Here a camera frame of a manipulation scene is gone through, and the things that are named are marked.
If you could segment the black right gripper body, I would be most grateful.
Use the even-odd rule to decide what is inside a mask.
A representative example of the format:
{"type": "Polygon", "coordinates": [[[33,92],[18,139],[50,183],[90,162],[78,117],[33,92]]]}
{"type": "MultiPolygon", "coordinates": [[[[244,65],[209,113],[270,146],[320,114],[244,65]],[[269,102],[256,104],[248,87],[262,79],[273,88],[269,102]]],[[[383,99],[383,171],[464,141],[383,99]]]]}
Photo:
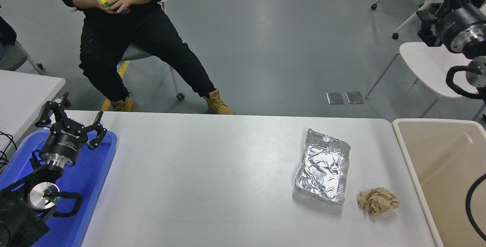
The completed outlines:
{"type": "Polygon", "coordinates": [[[436,35],[448,50],[485,50],[485,21],[479,8],[465,5],[437,23],[436,35]]]}

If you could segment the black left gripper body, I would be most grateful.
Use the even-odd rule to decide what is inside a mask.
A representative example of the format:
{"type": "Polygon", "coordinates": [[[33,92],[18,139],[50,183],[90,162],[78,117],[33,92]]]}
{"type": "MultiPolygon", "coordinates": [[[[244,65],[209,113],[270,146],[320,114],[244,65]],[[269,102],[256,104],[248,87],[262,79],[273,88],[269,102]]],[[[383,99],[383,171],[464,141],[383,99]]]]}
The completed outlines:
{"type": "Polygon", "coordinates": [[[67,128],[63,123],[55,123],[40,151],[41,160],[47,162],[50,155],[60,155],[70,162],[77,161],[84,144],[87,143],[87,133],[78,131],[80,127],[76,125],[67,128]]]}

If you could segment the person's right hand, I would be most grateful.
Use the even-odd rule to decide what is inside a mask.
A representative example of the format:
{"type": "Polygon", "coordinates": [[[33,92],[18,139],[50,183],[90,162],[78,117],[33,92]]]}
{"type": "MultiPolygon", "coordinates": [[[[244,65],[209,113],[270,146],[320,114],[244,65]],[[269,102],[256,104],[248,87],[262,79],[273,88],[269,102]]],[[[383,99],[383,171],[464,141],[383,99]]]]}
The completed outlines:
{"type": "Polygon", "coordinates": [[[104,4],[101,0],[73,0],[73,4],[79,10],[99,9],[105,12],[104,4]]]}

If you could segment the person's left hand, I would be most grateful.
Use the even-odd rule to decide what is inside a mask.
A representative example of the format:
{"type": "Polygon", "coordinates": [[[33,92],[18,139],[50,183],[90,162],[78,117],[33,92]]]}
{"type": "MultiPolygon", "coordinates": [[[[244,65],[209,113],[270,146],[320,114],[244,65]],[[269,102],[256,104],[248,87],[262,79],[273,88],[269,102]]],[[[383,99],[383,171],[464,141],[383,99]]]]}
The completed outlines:
{"type": "Polygon", "coordinates": [[[119,14],[126,8],[128,8],[134,0],[109,0],[108,4],[111,5],[107,7],[105,4],[102,7],[105,8],[105,12],[109,14],[119,14]]]}

